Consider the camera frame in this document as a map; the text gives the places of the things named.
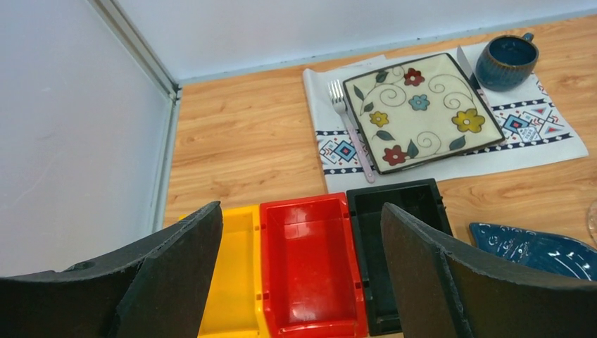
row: red tray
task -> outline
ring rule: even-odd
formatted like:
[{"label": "red tray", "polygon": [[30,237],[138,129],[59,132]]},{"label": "red tray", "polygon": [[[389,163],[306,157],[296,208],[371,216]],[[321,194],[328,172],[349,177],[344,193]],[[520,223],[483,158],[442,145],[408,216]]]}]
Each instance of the red tray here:
[{"label": "red tray", "polygon": [[263,310],[273,337],[365,337],[344,193],[261,204]]}]

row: yellow tray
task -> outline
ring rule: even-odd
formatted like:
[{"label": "yellow tray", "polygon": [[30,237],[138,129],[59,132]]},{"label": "yellow tray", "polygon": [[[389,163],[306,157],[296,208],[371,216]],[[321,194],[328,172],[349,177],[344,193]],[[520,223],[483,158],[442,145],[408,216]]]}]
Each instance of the yellow tray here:
[{"label": "yellow tray", "polygon": [[199,337],[269,337],[261,300],[259,206],[224,210],[223,216]]}]

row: yellow flower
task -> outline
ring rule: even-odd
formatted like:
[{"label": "yellow flower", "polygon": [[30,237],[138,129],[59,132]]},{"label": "yellow flower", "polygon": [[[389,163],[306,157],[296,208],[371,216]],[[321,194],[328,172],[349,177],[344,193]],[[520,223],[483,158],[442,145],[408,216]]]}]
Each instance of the yellow flower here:
[{"label": "yellow flower", "polygon": [[384,125],[390,123],[390,121],[388,121],[388,114],[382,113],[380,111],[369,114],[369,117],[371,118],[371,123],[377,125],[378,127],[383,127]]},{"label": "yellow flower", "polygon": [[458,126],[459,132],[480,132],[485,118],[477,115],[477,109],[471,108],[457,112],[452,118],[452,123]]}]

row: leaf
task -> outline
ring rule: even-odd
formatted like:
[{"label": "leaf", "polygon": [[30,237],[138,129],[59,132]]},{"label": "leaf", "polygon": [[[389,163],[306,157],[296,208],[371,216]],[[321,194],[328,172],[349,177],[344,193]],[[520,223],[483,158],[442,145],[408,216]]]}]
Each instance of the leaf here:
[{"label": "leaf", "polygon": [[363,92],[357,86],[354,86],[354,87],[355,87],[356,97],[358,97],[361,101],[364,100],[365,97],[363,96]]},{"label": "leaf", "polygon": [[465,137],[462,136],[462,137],[459,137],[459,138],[453,140],[450,143],[450,150],[460,149],[460,148],[464,147],[465,145],[466,145],[466,140],[465,140]]},{"label": "leaf", "polygon": [[363,110],[364,110],[364,111],[366,111],[366,112],[370,112],[370,111],[372,111],[372,110],[373,110],[373,102],[370,102],[368,105],[366,105],[366,106],[363,108]]},{"label": "leaf", "polygon": [[406,154],[410,158],[415,158],[419,154],[419,149],[417,148],[417,146],[415,146],[415,142],[413,142],[412,140],[408,144],[408,148],[406,149]]},{"label": "leaf", "polygon": [[394,137],[391,136],[391,134],[389,132],[386,132],[385,130],[379,130],[375,134],[377,135],[377,137],[379,137],[380,139],[383,139],[384,141],[391,141],[394,139]]},{"label": "leaf", "polygon": [[386,80],[387,76],[388,76],[388,72],[379,72],[377,74],[377,76],[375,77],[375,82],[377,82],[377,83],[383,83],[383,81]]}]

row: mug rim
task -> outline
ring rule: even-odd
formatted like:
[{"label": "mug rim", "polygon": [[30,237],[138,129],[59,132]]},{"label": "mug rim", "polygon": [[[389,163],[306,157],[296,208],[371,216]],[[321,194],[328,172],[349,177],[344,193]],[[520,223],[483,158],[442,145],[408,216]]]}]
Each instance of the mug rim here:
[{"label": "mug rim", "polygon": [[[511,65],[511,64],[499,61],[495,56],[491,55],[491,52],[489,51],[489,47],[491,46],[491,44],[493,44],[496,40],[502,39],[504,37],[513,37],[515,39],[519,39],[520,41],[530,44],[533,47],[533,49],[535,50],[535,57],[533,58],[533,60],[529,61],[527,63],[523,63],[522,65]],[[494,61],[495,63],[497,63],[499,65],[502,65],[504,67],[509,67],[509,68],[519,68],[519,67],[526,67],[528,65],[532,65],[533,63],[537,62],[537,59],[539,58],[539,48],[537,48],[537,46],[533,43],[533,41],[523,39],[522,37],[519,37],[518,35],[506,34],[506,35],[500,35],[500,36],[497,36],[497,37],[494,37],[493,39],[491,39],[491,41],[487,44],[487,55],[492,59],[492,61]]]}]

